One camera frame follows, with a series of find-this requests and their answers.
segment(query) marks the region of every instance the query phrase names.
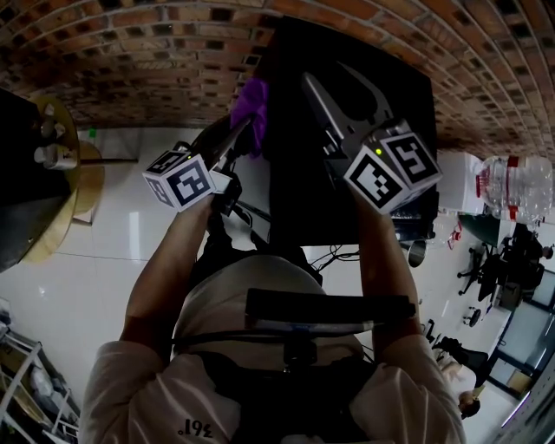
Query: office chair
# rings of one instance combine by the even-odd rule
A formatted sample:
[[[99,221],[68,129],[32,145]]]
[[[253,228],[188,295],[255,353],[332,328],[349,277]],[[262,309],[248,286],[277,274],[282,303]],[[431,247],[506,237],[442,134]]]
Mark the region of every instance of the office chair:
[[[456,339],[443,337],[432,349],[442,349],[446,351],[460,365],[468,367],[476,374],[475,387],[484,385],[489,374],[492,372],[487,363],[489,356],[483,351],[463,349],[462,344]]]
[[[478,281],[478,284],[481,284],[481,279],[483,278],[483,269],[486,267],[487,260],[493,256],[493,247],[488,247],[486,243],[482,243],[482,246],[485,247],[486,262],[482,265],[482,259],[484,257],[483,251],[477,251],[474,248],[470,248],[468,252],[471,254],[472,259],[471,270],[466,273],[457,273],[458,278],[465,278],[467,276],[470,277],[465,289],[463,291],[459,291],[459,296],[464,295],[470,288],[470,285],[472,285],[474,282]]]
[[[480,292],[478,293],[478,302],[483,301],[492,295],[497,289],[497,284],[505,284],[507,264],[501,260],[499,254],[494,254],[486,259],[480,270]]]
[[[480,320],[482,310],[477,309],[476,307],[468,307],[468,309],[473,310],[473,314],[471,316],[463,316],[462,323],[468,325],[469,327],[473,327]]]

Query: white tile floor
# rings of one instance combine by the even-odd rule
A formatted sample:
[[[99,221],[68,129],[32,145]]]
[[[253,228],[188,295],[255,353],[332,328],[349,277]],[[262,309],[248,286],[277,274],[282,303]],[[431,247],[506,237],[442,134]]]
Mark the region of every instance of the white tile floor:
[[[174,215],[153,198],[141,171],[175,141],[192,142],[197,134],[197,130],[185,129],[99,131],[95,144],[104,157],[139,156],[139,164],[107,167],[91,228],[72,225],[59,251],[49,259],[19,264],[0,275],[0,297],[10,301],[15,330],[42,342],[78,402],[96,349],[121,333],[129,292]],[[261,198],[267,193],[264,161],[246,159],[237,171],[242,177],[246,172],[243,199],[267,210]],[[454,219],[440,218],[437,225],[440,234],[451,232]],[[247,227],[236,219],[228,226],[235,227],[235,246],[249,249]],[[476,244],[465,232],[454,250],[446,246],[430,250],[413,273],[422,300],[422,320],[431,317],[443,335],[458,337],[469,349],[488,351],[492,344],[479,338],[488,328],[498,328],[489,322],[490,316],[473,329],[462,324],[468,306],[476,306],[478,287],[463,297],[457,295],[464,283],[456,272],[468,266],[467,249]],[[307,249],[309,259],[327,252],[324,247]],[[329,294],[361,294],[356,262],[335,262],[323,276]]]

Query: brick ceiling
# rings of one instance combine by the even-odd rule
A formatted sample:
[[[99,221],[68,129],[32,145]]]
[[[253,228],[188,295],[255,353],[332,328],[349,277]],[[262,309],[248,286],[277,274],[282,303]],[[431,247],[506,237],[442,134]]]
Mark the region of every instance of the brick ceiling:
[[[282,15],[428,75],[439,146],[555,162],[555,34],[541,0],[0,0],[0,88],[58,95],[82,127],[205,126]]]

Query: round wooden table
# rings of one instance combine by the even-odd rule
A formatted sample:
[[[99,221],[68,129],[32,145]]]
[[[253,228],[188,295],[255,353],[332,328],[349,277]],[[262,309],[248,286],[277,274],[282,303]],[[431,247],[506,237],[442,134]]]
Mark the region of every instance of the round wooden table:
[[[69,183],[69,197],[42,232],[27,250],[23,261],[41,262],[60,247],[72,223],[91,226],[92,222],[76,219],[75,215],[88,212],[95,206],[104,185],[104,166],[122,163],[137,163],[137,159],[103,159],[94,145],[79,141],[77,130],[69,111],[52,96],[39,96],[30,100],[36,104],[41,116],[47,105],[54,107],[54,119],[60,122],[66,133],[57,141],[68,149],[75,151],[77,166],[64,172]]]

